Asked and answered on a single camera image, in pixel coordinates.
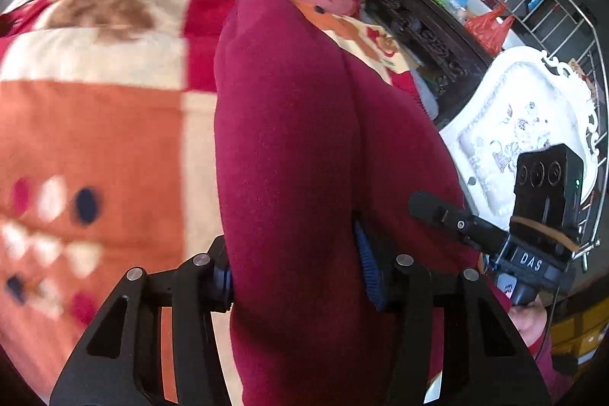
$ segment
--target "hand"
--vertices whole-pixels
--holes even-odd
[[[535,344],[546,328],[547,313],[539,295],[528,306],[513,306],[508,315],[527,347]]]

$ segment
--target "metal bolt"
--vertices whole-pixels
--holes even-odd
[[[480,274],[477,270],[474,270],[473,268],[467,268],[463,271],[463,277],[465,277],[467,280],[470,280],[471,282],[474,282],[480,279]]]
[[[141,268],[133,267],[132,269],[129,270],[129,272],[127,272],[127,279],[138,280],[143,274],[144,274],[144,271]]]
[[[398,262],[398,265],[401,265],[402,267],[409,267],[415,263],[410,255],[406,255],[404,253],[395,257],[395,261]]]
[[[210,261],[211,261],[211,259],[209,258],[209,255],[206,253],[199,253],[198,255],[195,255],[193,258],[193,263],[199,267],[203,266],[203,265],[207,265]]]

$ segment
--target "red plastic bag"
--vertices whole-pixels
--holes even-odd
[[[470,32],[480,45],[484,47],[486,52],[497,57],[501,52],[501,47],[505,42],[510,28],[516,17],[514,15],[506,18],[503,23],[497,21],[497,16],[501,16],[505,12],[505,4],[501,3],[490,13],[481,16],[474,16],[465,22],[465,30]]]

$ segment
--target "metal railing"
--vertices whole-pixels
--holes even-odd
[[[595,188],[582,204],[578,218],[582,244],[579,251],[573,255],[574,259],[582,259],[582,268],[587,271],[589,253],[601,244],[598,229],[609,176],[609,92],[598,35],[586,13],[573,0],[542,0],[534,3],[532,7],[532,0],[496,1],[504,2],[508,12],[516,17],[517,21],[512,27],[523,34],[523,41],[527,45],[547,51],[549,57],[560,52],[561,60],[576,60],[590,82],[599,127],[598,138],[588,132],[587,139],[591,146],[598,148],[600,154]]]

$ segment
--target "black camera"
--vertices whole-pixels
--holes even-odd
[[[518,157],[509,232],[429,193],[414,193],[409,210],[488,254],[497,286],[514,305],[527,305],[541,289],[567,292],[573,284],[582,182],[581,158],[564,144],[554,145]]]

